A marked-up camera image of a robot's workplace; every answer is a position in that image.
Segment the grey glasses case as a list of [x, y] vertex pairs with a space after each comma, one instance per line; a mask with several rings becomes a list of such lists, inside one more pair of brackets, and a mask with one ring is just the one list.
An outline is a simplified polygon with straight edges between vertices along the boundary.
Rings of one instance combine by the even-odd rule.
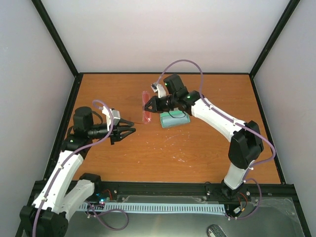
[[189, 115], [180, 110], [163, 112], [159, 118], [162, 128], [184, 125], [191, 122]]

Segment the light blue cleaning cloth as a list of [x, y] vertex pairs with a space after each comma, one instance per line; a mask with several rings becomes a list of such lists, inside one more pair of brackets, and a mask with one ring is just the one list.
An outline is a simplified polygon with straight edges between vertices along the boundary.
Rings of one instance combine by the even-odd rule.
[[188, 117], [162, 117], [160, 119], [160, 123], [162, 128], [168, 128], [168, 127], [174, 127], [179, 126], [183, 124], [187, 124], [190, 122], [190, 119]]

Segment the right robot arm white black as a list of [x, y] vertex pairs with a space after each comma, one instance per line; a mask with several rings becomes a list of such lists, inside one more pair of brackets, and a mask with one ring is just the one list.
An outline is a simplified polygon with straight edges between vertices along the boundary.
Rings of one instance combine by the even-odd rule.
[[221, 193], [226, 198], [232, 198], [244, 183], [247, 171], [264, 150], [258, 124], [239, 120], [210, 103], [200, 92], [188, 91], [177, 74], [166, 77], [163, 82], [151, 85], [156, 95], [144, 105], [144, 110], [151, 113], [180, 110], [222, 134], [230, 143], [230, 167], [222, 181]]

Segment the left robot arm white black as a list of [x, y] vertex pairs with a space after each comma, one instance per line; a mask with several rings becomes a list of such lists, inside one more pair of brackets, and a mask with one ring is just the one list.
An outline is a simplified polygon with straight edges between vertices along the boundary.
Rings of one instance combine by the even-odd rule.
[[68, 224], [80, 205], [89, 197], [102, 195], [101, 177], [85, 173], [69, 190], [78, 168], [94, 144], [110, 139], [111, 144], [121, 141], [136, 131], [134, 123], [122, 119], [119, 111], [101, 107], [106, 121], [95, 124], [90, 107], [79, 107], [73, 115], [72, 132], [64, 140], [57, 164], [42, 191], [30, 206], [20, 211], [22, 227], [29, 237], [63, 237]]

